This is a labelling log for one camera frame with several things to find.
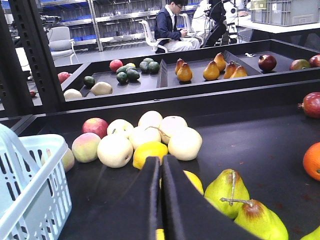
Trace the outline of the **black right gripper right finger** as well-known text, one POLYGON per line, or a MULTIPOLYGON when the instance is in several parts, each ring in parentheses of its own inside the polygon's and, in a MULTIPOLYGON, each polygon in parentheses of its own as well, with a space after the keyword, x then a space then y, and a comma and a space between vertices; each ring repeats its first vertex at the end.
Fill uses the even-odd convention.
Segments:
POLYGON ((163 157, 162 222, 166 240, 257 240, 216 210, 190 182, 178 160, 163 157))

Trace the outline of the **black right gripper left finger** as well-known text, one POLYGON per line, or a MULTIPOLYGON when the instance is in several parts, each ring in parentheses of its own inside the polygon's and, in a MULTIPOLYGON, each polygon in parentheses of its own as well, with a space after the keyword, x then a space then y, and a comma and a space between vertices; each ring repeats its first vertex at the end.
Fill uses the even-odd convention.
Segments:
POLYGON ((61 240, 155 240, 160 160, 148 157, 126 192, 111 206, 71 214, 61 240))

